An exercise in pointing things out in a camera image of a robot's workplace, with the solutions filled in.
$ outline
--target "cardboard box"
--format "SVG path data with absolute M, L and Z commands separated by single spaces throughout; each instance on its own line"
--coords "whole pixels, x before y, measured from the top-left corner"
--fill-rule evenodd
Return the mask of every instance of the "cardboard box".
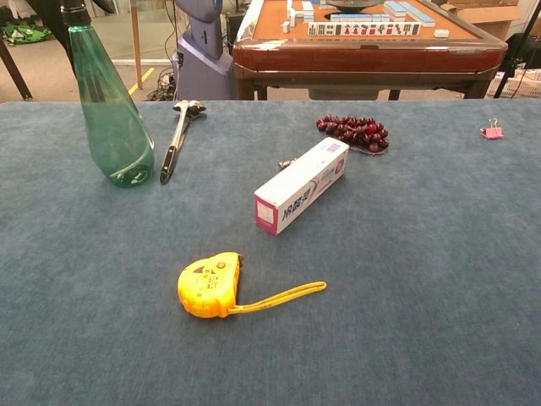
M 456 15 L 502 41 L 507 39 L 511 21 L 521 18 L 520 10 L 516 6 L 464 8 L 458 10 Z
M 448 3 L 458 10 L 463 10 L 464 8 L 512 7 L 518 4 L 518 0 L 448 0 Z
M 279 234 L 346 169 L 349 145 L 327 137 L 255 191 L 255 223 Z

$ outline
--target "table leg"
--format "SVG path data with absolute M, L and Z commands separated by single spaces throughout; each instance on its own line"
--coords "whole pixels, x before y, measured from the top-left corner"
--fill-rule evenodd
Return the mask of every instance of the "table leg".
M 254 99 L 254 84 L 251 80 L 237 79 L 237 89 L 239 100 L 253 100 Z
M 14 59 L 11 58 L 11 54 L 9 53 L 8 48 L 6 47 L 6 44 L 4 43 L 1 37 L 0 37 L 0 58 L 2 58 L 3 64 L 6 65 L 6 68 L 8 69 L 11 79 L 14 81 L 23 99 L 25 100 L 31 99 L 32 94 L 30 93 L 30 90 L 26 86 L 23 76 L 20 74 L 19 69 L 17 68 L 17 65 L 15 64 Z
M 257 100 L 267 100 L 267 86 L 258 87 Z
M 136 0 L 130 0 L 130 13 L 132 14 L 132 33 L 134 35 L 135 73 L 137 74 L 137 87 L 143 89 L 141 76 L 141 49 L 139 44 L 139 19 L 137 15 Z
M 400 97 L 400 90 L 391 90 L 389 92 L 389 100 L 398 100 Z
M 465 99 L 483 99 L 490 86 L 490 80 L 476 80 L 472 82 L 466 94 Z

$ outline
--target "bottle cap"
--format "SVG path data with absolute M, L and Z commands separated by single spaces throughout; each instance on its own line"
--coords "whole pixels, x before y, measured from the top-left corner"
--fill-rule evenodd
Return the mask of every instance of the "bottle cap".
M 62 11 L 64 24 L 70 27 L 88 25 L 91 22 L 84 0 L 62 0 L 60 10 Z

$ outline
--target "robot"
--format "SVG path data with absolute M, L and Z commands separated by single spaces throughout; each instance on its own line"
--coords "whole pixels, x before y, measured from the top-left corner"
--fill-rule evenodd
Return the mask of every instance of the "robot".
M 232 57 L 223 51 L 221 0 L 175 0 L 189 16 L 189 27 L 173 55 L 178 99 L 237 98 Z

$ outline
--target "green bag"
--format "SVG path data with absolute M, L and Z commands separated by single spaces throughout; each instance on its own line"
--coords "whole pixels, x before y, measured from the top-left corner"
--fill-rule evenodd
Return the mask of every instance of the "green bag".
M 46 40 L 51 31 L 37 25 L 6 25 L 2 27 L 2 37 L 11 47 Z

